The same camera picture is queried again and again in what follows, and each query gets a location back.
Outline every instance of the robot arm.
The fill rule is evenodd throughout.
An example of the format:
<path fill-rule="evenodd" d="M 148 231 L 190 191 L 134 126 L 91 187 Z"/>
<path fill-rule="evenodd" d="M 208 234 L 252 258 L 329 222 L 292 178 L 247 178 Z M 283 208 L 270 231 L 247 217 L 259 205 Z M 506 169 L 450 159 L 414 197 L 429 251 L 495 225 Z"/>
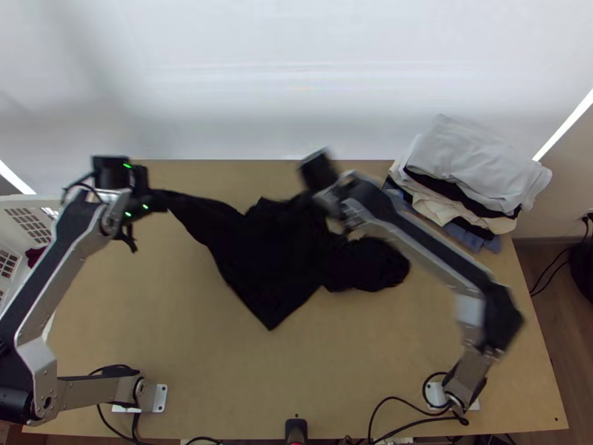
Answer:
<path fill-rule="evenodd" d="M 491 272 L 436 231 L 408 215 L 399 197 L 355 171 L 341 176 L 326 152 L 300 166 L 314 200 L 348 230 L 380 238 L 437 275 L 455 294 L 464 352 L 443 380 L 445 397 L 463 415 L 486 384 L 490 366 L 523 324 L 510 292 Z"/>
<path fill-rule="evenodd" d="M 134 250 L 131 224 L 164 211 L 149 193 L 146 169 L 128 158 L 93 158 L 92 176 L 92 191 L 81 182 L 70 187 L 73 197 L 62 206 L 53 242 L 0 316 L 2 420 L 38 425 L 60 411 L 98 403 L 164 409 L 166 386 L 159 384 L 157 391 L 135 369 L 108 366 L 100 375 L 58 377 L 56 357 L 42 337 L 86 258 L 111 240 L 124 240 Z"/>

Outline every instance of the blue folded garment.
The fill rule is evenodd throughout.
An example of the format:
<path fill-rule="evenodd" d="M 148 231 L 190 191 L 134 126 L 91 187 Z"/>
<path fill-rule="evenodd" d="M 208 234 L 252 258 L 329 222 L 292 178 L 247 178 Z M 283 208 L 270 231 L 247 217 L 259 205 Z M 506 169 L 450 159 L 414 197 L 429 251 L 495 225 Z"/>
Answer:
<path fill-rule="evenodd" d="M 383 190 L 389 190 L 390 194 L 396 194 L 399 196 L 402 199 L 402 204 L 406 211 L 409 211 L 412 214 L 419 214 L 414 210 L 412 205 L 405 200 L 403 190 L 394 188 L 393 186 L 389 185 L 388 182 L 385 182 L 382 188 Z M 494 237 L 492 240 L 484 240 L 483 238 L 478 237 L 476 234 L 472 234 L 470 231 L 459 227 L 454 222 L 448 222 L 443 226 L 443 229 L 451 238 L 456 239 L 475 254 L 478 253 L 482 247 L 487 248 L 489 251 L 493 251 L 495 254 L 499 254 L 503 247 L 502 243 L 500 242 L 499 235 Z"/>

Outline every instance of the white backdrop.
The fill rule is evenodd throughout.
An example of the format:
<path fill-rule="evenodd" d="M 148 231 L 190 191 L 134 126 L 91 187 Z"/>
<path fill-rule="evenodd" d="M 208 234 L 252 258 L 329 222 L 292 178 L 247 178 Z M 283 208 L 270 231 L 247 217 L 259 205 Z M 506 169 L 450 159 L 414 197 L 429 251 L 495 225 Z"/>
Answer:
<path fill-rule="evenodd" d="M 593 2 L 0 1 L 0 159 L 392 159 L 436 113 L 534 154 L 593 86 Z"/>

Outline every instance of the wooden table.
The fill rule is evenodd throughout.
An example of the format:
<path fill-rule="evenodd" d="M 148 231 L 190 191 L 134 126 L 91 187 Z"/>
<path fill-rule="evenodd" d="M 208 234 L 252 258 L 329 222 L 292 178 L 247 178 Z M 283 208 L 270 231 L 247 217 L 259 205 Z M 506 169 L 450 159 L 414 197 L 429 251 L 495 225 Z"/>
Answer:
<path fill-rule="evenodd" d="M 150 161 L 154 188 L 225 201 L 240 211 L 260 196 L 301 190 L 292 161 Z M 383 177 L 386 161 L 341 162 Z M 376 294 L 319 290 L 268 332 L 225 285 L 209 251 L 170 214 L 135 227 L 139 252 L 111 243 L 91 257 L 64 297 L 50 335 L 60 375 L 126 363 L 169 385 L 165 413 L 142 416 L 146 438 L 283 438 L 298 414 L 312 438 L 366 436 L 372 409 L 399 395 L 423 405 L 420 387 L 460 356 L 449 290 L 413 267 L 405 282 Z M 554 373 L 510 237 L 503 252 L 477 259 L 510 286 L 526 326 L 490 373 L 470 425 L 417 426 L 409 435 L 470 435 L 567 428 Z M 111 415 L 129 433 L 129 415 Z M 374 436 L 422 416 L 386 404 Z M 93 407 L 28 429 L 110 435 Z"/>

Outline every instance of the black cloth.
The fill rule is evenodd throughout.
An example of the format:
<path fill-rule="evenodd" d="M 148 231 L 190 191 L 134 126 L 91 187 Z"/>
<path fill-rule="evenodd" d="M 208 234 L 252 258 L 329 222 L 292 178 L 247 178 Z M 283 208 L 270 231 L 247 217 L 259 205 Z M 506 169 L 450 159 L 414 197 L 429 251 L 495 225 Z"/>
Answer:
<path fill-rule="evenodd" d="M 410 205 L 414 201 L 414 197 L 412 195 L 410 195 L 406 190 L 399 187 L 398 184 L 395 181 L 393 181 L 393 179 L 390 176 L 387 176 L 387 179 L 385 180 L 385 183 L 383 184 L 383 188 L 384 189 L 385 188 L 396 188 L 398 190 L 401 190 L 401 192 L 403 193 L 403 200 L 406 201 Z M 492 233 L 492 231 L 488 230 L 487 228 L 479 227 L 478 225 L 471 224 L 471 222 L 469 222 L 468 220 L 466 220 L 465 218 L 462 218 L 462 217 L 455 217 L 449 222 L 458 225 L 462 229 L 467 230 L 469 233 L 474 234 L 477 237 L 480 237 L 486 241 L 492 241 L 494 239 L 494 237 L 496 236 L 495 234 Z"/>
<path fill-rule="evenodd" d="M 400 284 L 409 261 L 381 240 L 348 241 L 331 233 L 307 194 L 261 198 L 245 215 L 220 201 L 155 191 L 220 274 L 268 330 L 320 287 L 375 292 Z"/>
<path fill-rule="evenodd" d="M 419 184 L 430 188 L 432 191 L 436 191 L 438 194 L 442 194 L 451 201 L 461 202 L 463 207 L 467 208 L 477 217 L 509 218 L 511 220 L 515 220 L 521 211 L 521 205 L 517 206 L 517 208 L 513 210 L 512 215 L 507 215 L 502 211 L 491 210 L 490 208 L 485 207 L 484 204 L 474 201 L 472 198 L 468 197 L 465 193 L 463 193 L 463 190 L 461 190 L 457 184 L 445 181 L 444 179 L 433 178 L 425 174 L 414 173 L 413 171 L 408 170 L 408 167 L 404 167 L 403 170 L 410 176 L 410 178 Z"/>

